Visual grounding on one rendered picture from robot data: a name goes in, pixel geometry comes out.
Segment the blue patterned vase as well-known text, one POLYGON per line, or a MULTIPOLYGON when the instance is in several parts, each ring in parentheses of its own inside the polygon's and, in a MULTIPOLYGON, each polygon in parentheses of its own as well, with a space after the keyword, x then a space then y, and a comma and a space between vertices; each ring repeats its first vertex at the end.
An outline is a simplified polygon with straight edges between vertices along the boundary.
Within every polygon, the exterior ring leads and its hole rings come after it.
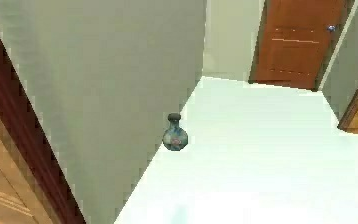
POLYGON ((188 144, 188 134, 179 125, 181 115, 170 113, 167 117, 169 127, 164 132, 162 143, 170 151, 180 151, 188 144))

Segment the reddish brown room door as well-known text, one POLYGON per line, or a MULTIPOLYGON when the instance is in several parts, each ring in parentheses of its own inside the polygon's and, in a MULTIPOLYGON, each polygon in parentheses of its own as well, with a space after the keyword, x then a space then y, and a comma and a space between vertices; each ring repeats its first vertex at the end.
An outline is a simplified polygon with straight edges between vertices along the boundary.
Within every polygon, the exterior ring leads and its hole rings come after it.
POLYGON ((265 0, 249 82, 317 90, 354 2, 265 0))

